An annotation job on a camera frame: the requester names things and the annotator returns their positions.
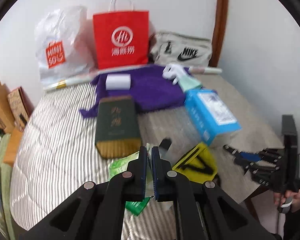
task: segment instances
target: white label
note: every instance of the white label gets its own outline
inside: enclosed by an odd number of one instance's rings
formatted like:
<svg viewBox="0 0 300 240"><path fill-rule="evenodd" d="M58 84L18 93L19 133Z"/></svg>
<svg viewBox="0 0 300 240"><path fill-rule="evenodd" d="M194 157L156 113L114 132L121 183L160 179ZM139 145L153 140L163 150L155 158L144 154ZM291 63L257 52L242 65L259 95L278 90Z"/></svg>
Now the white label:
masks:
<svg viewBox="0 0 300 240"><path fill-rule="evenodd" d="M111 41L114 46L117 47L126 47L128 46L133 39L133 32L127 26L120 26L116 28L111 36Z"/></svg>
<svg viewBox="0 0 300 240"><path fill-rule="evenodd" d="M218 125L236 123L237 119L230 112L228 107L215 93L198 93L198 97L204 103Z"/></svg>
<svg viewBox="0 0 300 240"><path fill-rule="evenodd" d="M205 130L204 131L204 133L203 133L203 138L206 140L206 141L209 141L209 139L210 139L210 134L209 134L209 132L207 131L207 130Z"/></svg>

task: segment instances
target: white paper roll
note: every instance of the white paper roll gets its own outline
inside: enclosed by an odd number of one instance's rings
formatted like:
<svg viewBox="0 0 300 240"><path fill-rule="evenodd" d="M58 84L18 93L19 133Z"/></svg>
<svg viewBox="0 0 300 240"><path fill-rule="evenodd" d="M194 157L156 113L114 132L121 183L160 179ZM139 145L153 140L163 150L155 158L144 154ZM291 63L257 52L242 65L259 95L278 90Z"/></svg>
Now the white paper roll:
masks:
<svg viewBox="0 0 300 240"><path fill-rule="evenodd" d="M109 74L106 79L106 90L129 90L130 74Z"/></svg>

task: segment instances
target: green cloth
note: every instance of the green cloth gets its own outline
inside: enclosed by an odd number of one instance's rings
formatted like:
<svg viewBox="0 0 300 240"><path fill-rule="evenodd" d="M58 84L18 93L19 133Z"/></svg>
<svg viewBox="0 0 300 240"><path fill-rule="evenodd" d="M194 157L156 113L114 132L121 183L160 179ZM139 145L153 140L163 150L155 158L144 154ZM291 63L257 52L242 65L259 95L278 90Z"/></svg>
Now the green cloth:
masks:
<svg viewBox="0 0 300 240"><path fill-rule="evenodd" d="M10 240L15 240L15 234L12 227L12 216L10 212L10 180L12 167L3 163L3 158L10 141L10 134L5 134L0 142L0 188L2 196L3 212L6 220L7 230Z"/></svg>
<svg viewBox="0 0 300 240"><path fill-rule="evenodd" d="M110 166L109 166L109 175L110 179L127 170L128 164L130 161L136 160L139 158L139 152L133 153L125 158L119 159L114 161ZM126 209L128 209L132 214L135 216L138 216L142 210L147 206L150 198L146 197L143 201L141 202L126 202Z"/></svg>

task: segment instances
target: purple cloth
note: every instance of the purple cloth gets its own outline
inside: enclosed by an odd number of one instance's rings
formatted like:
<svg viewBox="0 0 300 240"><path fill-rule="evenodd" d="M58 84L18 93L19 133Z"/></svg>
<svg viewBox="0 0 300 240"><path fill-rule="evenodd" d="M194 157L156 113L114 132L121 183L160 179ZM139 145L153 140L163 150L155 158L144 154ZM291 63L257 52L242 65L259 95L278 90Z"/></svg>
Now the purple cloth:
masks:
<svg viewBox="0 0 300 240"><path fill-rule="evenodd" d="M100 74L91 82L97 85L96 104L90 110L81 109L83 118L96 117L98 115L99 101L105 97L131 95L136 105L137 113L145 113L165 108L183 106L186 95L178 84L172 85L172 81L162 77L164 67L158 65L144 66L138 69L112 72L131 75L130 90L106 91L106 78L109 73Z"/></svg>

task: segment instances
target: cardboard box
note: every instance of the cardboard box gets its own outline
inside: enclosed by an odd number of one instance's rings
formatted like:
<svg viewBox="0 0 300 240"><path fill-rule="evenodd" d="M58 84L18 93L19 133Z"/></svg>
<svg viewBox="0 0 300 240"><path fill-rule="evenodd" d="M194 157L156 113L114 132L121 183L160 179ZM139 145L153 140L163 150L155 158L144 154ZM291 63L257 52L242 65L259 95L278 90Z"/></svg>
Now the cardboard box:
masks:
<svg viewBox="0 0 300 240"><path fill-rule="evenodd" d="M189 90L185 107L202 141L212 148L228 144L241 129L237 119L213 90Z"/></svg>
<svg viewBox="0 0 300 240"><path fill-rule="evenodd" d="M6 133L12 133L14 129L14 117L11 112L8 100L7 91L0 82L0 128Z"/></svg>
<svg viewBox="0 0 300 240"><path fill-rule="evenodd" d="M95 145L104 158L122 158L139 151L141 136L130 96L99 102Z"/></svg>
<svg viewBox="0 0 300 240"><path fill-rule="evenodd" d="M24 93L21 87L8 94L8 102L17 126L24 129L29 122L31 113L25 104Z"/></svg>

